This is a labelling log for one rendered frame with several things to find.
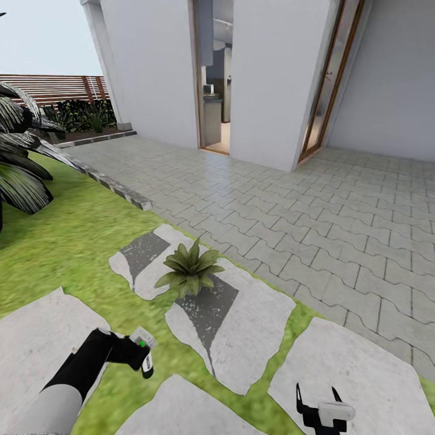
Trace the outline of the insectifuge atomizer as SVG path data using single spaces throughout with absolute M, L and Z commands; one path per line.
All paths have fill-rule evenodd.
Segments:
M 147 357 L 145 357 L 143 363 L 141 364 L 142 377 L 144 379 L 149 379 L 153 375 L 153 364 L 150 354 L 150 348 L 145 345 L 142 345 L 141 347 L 148 351 Z

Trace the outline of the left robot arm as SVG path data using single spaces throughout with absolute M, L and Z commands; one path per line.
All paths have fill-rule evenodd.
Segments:
M 156 339 L 142 327 L 123 339 L 99 327 L 93 330 L 4 435 L 70 435 L 104 363 L 128 364 L 138 370 L 148 354 L 141 343 L 157 347 Z

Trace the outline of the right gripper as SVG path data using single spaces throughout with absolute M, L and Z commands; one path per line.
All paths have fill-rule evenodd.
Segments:
M 332 387 L 335 400 L 341 400 L 339 394 Z M 340 432 L 346 432 L 346 420 L 333 419 L 333 427 L 322 426 L 321 419 L 318 416 L 318 408 L 312 408 L 308 405 L 303 405 L 301 398 L 297 399 L 297 412 L 303 415 L 304 425 L 306 427 L 313 427 L 316 435 L 340 435 Z

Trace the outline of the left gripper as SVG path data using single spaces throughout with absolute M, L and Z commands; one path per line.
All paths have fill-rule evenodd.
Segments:
M 128 364 L 135 370 L 138 370 L 141 367 L 145 357 L 147 357 L 148 351 L 142 348 L 141 344 L 136 345 L 129 339 L 128 336 L 123 338 L 125 342 L 125 349 L 122 356 L 116 361 L 116 363 L 120 364 Z

